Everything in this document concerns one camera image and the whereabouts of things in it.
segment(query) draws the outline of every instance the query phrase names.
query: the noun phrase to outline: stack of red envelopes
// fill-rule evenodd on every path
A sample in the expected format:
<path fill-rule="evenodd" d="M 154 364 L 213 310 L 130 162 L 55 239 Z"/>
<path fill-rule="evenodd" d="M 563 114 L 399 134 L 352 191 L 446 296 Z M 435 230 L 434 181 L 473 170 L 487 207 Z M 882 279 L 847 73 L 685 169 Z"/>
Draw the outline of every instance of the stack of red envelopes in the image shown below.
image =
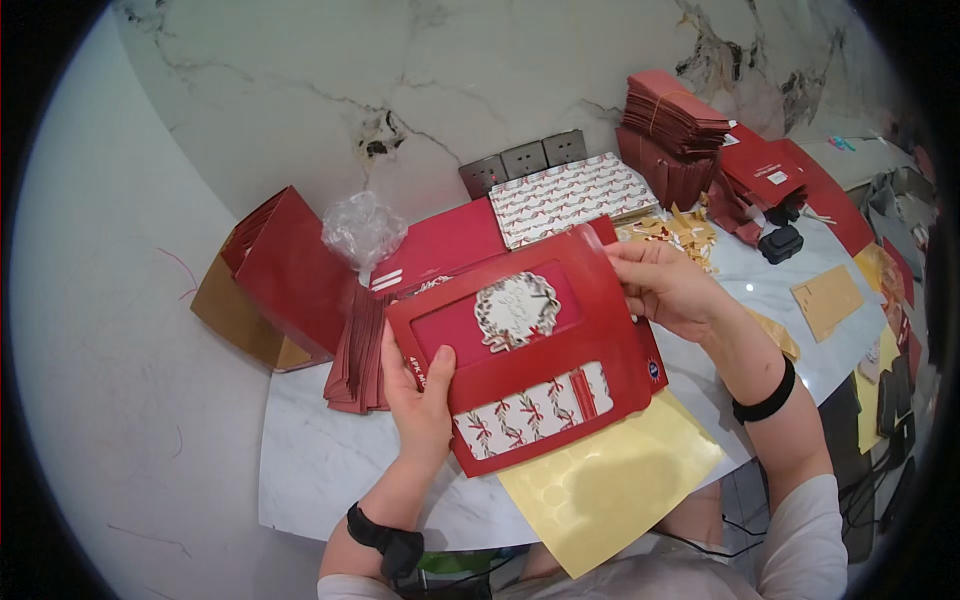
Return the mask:
<path fill-rule="evenodd" d="M 349 413 L 390 410 L 383 397 L 380 338 L 390 302 L 448 281 L 507 253 L 486 198 L 413 224 L 396 252 L 359 283 L 324 386 L 327 406 Z"/>
<path fill-rule="evenodd" d="M 663 69 L 635 73 L 627 86 L 624 126 L 656 140 L 674 156 L 716 156 L 730 131 L 723 113 L 698 100 Z"/>
<path fill-rule="evenodd" d="M 780 204 L 806 184 L 806 175 L 781 146 L 739 124 L 720 151 L 720 166 L 733 191 L 761 211 Z"/>
<path fill-rule="evenodd" d="M 717 170 L 716 157 L 675 158 L 653 139 L 627 128 L 616 128 L 616 142 L 623 162 L 640 172 L 664 208 L 676 204 L 689 210 Z"/>
<path fill-rule="evenodd" d="M 257 310 L 317 363 L 337 347 L 357 280 L 323 231 L 291 185 L 233 228 L 220 252 Z"/>
<path fill-rule="evenodd" d="M 380 338 L 385 323 L 383 309 L 394 297 L 387 294 L 374 298 L 370 290 L 357 283 L 353 309 L 324 385 L 328 407 L 358 415 L 370 410 L 390 410 L 383 397 Z"/>

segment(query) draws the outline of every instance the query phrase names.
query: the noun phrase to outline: brown cardboard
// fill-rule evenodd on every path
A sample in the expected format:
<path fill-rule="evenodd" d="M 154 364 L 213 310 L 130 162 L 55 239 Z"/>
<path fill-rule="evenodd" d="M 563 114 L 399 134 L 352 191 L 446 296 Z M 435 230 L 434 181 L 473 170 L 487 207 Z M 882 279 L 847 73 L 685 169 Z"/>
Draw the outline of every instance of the brown cardboard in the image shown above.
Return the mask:
<path fill-rule="evenodd" d="M 817 342 L 826 340 L 838 323 L 863 304 L 860 291 L 843 265 L 795 285 L 790 291 Z"/>
<path fill-rule="evenodd" d="M 260 315 L 230 276 L 230 268 L 219 253 L 190 303 L 190 310 L 215 333 L 274 371 L 318 364 Z"/>

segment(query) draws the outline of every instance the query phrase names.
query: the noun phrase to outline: marble surface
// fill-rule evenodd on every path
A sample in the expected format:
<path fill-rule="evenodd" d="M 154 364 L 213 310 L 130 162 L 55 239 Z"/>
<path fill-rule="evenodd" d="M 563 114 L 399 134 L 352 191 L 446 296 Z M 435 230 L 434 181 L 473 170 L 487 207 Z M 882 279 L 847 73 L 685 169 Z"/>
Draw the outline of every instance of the marble surface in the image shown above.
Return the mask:
<path fill-rule="evenodd" d="M 819 405 L 846 378 L 886 323 L 870 289 L 826 225 L 796 224 L 804 249 L 779 265 L 724 231 L 711 254 L 717 280 L 735 298 L 783 324 L 801 350 L 797 373 Z M 790 287 L 845 265 L 863 305 L 817 344 Z M 733 418 L 731 397 L 699 346 L 654 325 L 670 390 L 710 432 L 727 455 L 701 485 L 753 457 L 747 434 Z M 396 456 L 389 414 L 357 417 L 326 408 L 329 366 L 274 374 L 260 455 L 260 523 L 326 540 L 347 508 Z M 452 456 L 421 515 L 428 549 L 462 550 L 537 540 L 495 475 L 467 479 Z"/>
<path fill-rule="evenodd" d="M 899 88 L 840 0 L 118 0 L 148 96 L 239 219 L 294 184 L 417 221 L 457 167 L 581 128 L 615 151 L 626 78 L 662 67 L 768 139 L 884 133 Z"/>
<path fill-rule="evenodd" d="M 347 509 L 394 460 L 390 413 L 364 417 L 326 408 L 330 364 L 275 373 L 260 451 L 260 524 L 327 540 Z M 467 479 L 451 454 L 420 522 L 428 550 L 472 550 L 537 539 L 495 474 Z"/>

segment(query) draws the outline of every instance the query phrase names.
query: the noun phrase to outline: electrical outlet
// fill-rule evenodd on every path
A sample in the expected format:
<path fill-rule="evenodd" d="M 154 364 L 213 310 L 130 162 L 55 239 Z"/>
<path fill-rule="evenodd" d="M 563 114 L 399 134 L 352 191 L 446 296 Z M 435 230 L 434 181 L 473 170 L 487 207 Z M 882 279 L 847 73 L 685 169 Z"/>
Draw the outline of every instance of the electrical outlet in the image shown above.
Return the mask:
<path fill-rule="evenodd" d="M 487 156 L 460 167 L 460 179 L 464 181 L 471 200 L 483 198 L 490 188 L 507 180 L 500 155 Z"/>
<path fill-rule="evenodd" d="M 501 152 L 500 157 L 503 158 L 509 180 L 546 169 L 546 155 L 543 153 L 543 144 L 539 141 Z"/>
<path fill-rule="evenodd" d="M 543 149 L 546 151 L 546 162 L 551 167 L 587 159 L 587 144 L 584 143 L 581 130 L 545 137 Z"/>

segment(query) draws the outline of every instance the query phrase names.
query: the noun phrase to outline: black wristband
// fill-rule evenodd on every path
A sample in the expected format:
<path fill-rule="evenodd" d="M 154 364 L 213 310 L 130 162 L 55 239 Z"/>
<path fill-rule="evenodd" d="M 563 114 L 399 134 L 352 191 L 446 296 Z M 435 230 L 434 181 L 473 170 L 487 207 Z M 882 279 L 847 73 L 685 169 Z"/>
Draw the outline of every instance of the black wristband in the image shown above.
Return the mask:
<path fill-rule="evenodd" d="M 409 577 L 423 556 L 423 534 L 384 527 L 369 520 L 354 502 L 347 511 L 347 532 L 360 544 L 383 555 L 380 573 L 389 581 Z"/>
<path fill-rule="evenodd" d="M 774 390 L 770 397 L 763 400 L 759 404 L 754 404 L 752 406 L 744 406 L 736 401 L 736 398 L 733 399 L 733 416 L 740 422 L 743 423 L 755 422 L 758 420 L 764 420 L 767 417 L 770 417 L 776 413 L 790 397 L 790 393 L 793 392 L 793 382 L 796 380 L 797 375 L 793 370 L 793 363 L 790 362 L 790 359 L 786 357 L 786 354 L 783 355 L 783 379 L 780 381 L 777 389 Z"/>

